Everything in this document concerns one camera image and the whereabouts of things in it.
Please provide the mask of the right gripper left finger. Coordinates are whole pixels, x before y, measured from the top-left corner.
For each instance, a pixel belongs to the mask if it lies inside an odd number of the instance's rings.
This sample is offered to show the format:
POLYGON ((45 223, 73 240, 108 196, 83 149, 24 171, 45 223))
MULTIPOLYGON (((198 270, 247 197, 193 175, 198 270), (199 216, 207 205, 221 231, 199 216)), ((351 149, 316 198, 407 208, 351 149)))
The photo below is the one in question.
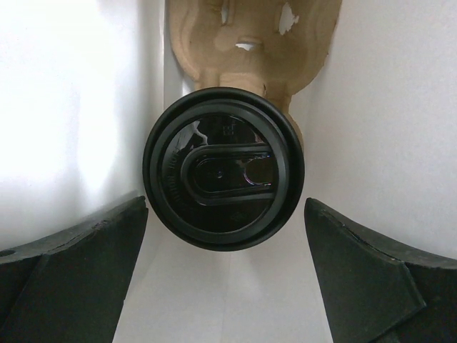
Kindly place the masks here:
POLYGON ((135 197, 1 251, 1 341, 112 342, 148 213, 135 197))

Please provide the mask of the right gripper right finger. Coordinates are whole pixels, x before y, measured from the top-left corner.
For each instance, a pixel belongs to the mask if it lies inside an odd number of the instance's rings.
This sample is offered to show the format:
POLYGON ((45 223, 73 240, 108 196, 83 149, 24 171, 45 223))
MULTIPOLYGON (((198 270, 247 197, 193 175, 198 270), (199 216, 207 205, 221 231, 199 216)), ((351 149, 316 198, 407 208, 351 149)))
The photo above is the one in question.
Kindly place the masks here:
POLYGON ((306 235, 334 342, 455 342, 456 260, 400 243, 317 199, 306 235))

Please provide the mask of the black cup lid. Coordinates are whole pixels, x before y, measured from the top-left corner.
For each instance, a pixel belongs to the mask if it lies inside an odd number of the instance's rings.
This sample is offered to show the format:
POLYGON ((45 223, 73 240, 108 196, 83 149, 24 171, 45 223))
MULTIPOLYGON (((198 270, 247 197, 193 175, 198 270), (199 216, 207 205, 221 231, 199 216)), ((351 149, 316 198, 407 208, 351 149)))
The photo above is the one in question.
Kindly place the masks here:
POLYGON ((248 249, 276 234, 303 189, 303 149, 270 101, 237 88, 192 92, 146 141, 144 188, 170 232, 202 249, 248 249))

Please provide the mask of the light blue paper bag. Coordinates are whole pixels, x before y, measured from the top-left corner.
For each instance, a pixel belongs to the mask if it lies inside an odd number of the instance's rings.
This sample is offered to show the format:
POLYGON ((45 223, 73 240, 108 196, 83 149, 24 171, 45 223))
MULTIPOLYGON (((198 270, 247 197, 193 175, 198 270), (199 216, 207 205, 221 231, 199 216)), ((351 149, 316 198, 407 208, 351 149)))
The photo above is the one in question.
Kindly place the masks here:
MULTIPOLYGON (((154 122, 194 89, 164 1, 1 3, 1 248, 143 193, 154 122)), ((456 3, 345 1, 324 68, 291 101, 303 198, 456 256, 456 3)), ((240 252, 155 214, 115 342, 330 342, 303 205, 240 252)))

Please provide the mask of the brown cardboard cup carrier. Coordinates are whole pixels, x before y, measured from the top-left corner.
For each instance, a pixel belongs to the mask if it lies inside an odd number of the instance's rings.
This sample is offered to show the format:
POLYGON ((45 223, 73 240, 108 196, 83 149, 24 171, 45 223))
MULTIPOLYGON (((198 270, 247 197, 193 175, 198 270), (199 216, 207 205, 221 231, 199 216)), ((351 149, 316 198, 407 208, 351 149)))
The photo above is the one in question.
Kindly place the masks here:
POLYGON ((167 3, 171 48, 197 90, 243 89, 291 122, 293 95, 323 68, 341 0, 181 1, 167 3))

